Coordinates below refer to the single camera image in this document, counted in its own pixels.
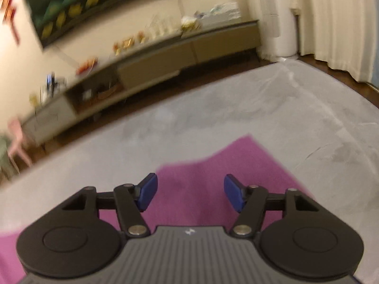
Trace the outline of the purple sweatpants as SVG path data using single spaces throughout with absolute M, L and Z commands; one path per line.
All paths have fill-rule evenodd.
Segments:
M 207 160 L 169 165 L 158 173 L 157 194 L 144 220 L 153 231 L 133 241 L 101 272 L 80 283 L 276 283 L 245 241 L 228 237 L 236 212 L 224 194 L 224 176 L 256 181 L 271 191 L 297 182 L 250 137 Z

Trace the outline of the long grey TV cabinet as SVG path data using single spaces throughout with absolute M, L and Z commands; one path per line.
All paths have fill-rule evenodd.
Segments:
M 176 32 L 100 60 L 66 89 L 36 109 L 22 128 L 36 145 L 138 92 L 177 76 L 184 69 L 256 50 L 261 45 L 257 21 L 222 24 Z

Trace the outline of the green plastic chair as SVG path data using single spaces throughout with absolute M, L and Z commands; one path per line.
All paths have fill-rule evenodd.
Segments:
M 7 180 L 11 180 L 16 174 L 17 169 L 13 165 L 12 161 L 8 156 L 8 148 L 10 147 L 10 139 L 5 135 L 1 134 L 1 173 L 5 176 Z

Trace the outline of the pink plastic chair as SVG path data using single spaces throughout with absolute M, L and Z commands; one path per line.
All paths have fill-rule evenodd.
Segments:
M 8 157 L 14 167 L 19 170 L 15 163 L 14 156 L 17 155 L 28 167 L 33 165 L 33 162 L 27 152 L 23 148 L 23 144 L 26 141 L 25 134 L 21 126 L 21 121 L 16 117 L 8 122 L 8 130 L 12 134 L 12 143 L 8 148 Z

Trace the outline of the red fruit plate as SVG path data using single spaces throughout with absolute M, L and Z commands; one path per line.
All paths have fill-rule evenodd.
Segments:
M 88 59 L 86 62 L 81 63 L 77 70 L 76 70 L 76 75 L 81 75 L 84 72 L 90 71 L 94 66 L 98 64 L 98 59 L 97 58 L 92 58 Z

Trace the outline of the gold ornaments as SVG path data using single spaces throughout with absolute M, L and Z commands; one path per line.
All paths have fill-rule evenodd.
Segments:
M 113 52 L 115 55 L 119 55 L 123 51 L 127 51 L 139 44 L 143 44 L 148 39 L 145 32 L 140 31 L 136 36 L 129 37 L 121 42 L 115 42 L 113 45 Z

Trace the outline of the white air purifier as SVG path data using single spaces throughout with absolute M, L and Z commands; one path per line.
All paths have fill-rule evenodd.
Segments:
M 290 0 L 262 0 L 262 26 L 265 52 L 271 59 L 297 54 L 296 22 Z

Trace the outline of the glass bottles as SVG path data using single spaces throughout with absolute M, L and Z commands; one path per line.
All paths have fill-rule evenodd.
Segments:
M 170 35 L 180 30 L 180 26 L 172 16 L 154 15 L 148 25 L 148 32 L 153 39 Z

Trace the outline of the white curtain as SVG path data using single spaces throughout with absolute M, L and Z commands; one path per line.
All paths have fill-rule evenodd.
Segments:
M 378 85 L 378 0 L 292 0 L 300 54 Z

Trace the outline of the red Chinese knot decoration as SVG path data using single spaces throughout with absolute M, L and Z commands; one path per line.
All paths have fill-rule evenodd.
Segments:
M 20 38 L 14 23 L 17 7 L 14 5 L 13 0 L 1 0 L 1 12 L 3 12 L 3 24 L 10 27 L 14 41 L 19 46 Z

